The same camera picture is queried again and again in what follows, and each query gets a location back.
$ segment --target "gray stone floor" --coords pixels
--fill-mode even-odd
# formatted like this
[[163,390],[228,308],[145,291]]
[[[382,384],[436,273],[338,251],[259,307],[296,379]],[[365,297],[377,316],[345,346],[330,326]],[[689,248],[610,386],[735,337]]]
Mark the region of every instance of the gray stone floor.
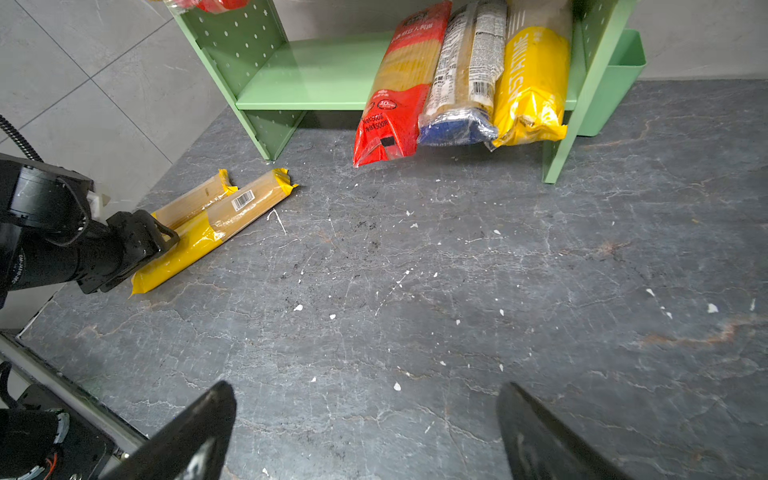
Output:
[[[637,478],[765,478],[767,105],[640,83],[556,186],[540,145],[353,169],[359,114],[310,115],[275,163],[302,185],[285,233],[142,296],[67,286],[23,341],[147,434],[231,382],[224,478],[509,478],[510,380]],[[143,205],[256,158],[225,113]]]

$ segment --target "green shelf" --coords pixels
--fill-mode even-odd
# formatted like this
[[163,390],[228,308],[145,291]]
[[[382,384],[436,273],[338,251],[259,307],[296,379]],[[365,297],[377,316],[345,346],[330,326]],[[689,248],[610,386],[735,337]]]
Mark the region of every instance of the green shelf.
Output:
[[[568,136],[543,142],[545,183],[558,179],[576,136],[597,134],[640,74],[640,35],[624,30],[636,2],[574,0]],[[266,160],[280,154],[306,111],[361,111],[392,38],[382,32],[288,42],[271,0],[219,15],[193,9],[176,20]]]
[[286,43],[237,96],[241,110],[362,110],[392,32]]

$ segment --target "blue and white pasta package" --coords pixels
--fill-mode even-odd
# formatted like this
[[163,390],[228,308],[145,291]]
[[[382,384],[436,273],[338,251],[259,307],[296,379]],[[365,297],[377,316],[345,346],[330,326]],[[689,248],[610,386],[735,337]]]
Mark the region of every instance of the blue and white pasta package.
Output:
[[419,144],[469,145],[498,136],[491,119],[496,81],[504,71],[507,10],[504,0],[481,0],[451,17],[419,115]]

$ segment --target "shelf board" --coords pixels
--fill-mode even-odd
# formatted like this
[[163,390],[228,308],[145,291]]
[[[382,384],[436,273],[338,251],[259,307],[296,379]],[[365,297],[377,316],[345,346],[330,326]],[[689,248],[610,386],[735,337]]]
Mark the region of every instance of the shelf board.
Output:
[[[392,32],[384,32],[288,42],[243,88],[236,106],[240,110],[362,110],[391,39]],[[584,83],[580,35],[574,36],[573,51],[576,66],[571,68],[566,110],[576,107]]]

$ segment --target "red package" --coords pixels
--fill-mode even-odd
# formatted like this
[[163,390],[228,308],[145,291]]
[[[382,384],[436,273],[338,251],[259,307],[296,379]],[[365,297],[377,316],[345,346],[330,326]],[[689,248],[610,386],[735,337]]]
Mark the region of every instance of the red package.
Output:
[[416,153],[419,114],[435,76],[451,2],[406,18],[384,54],[355,137],[354,165]]

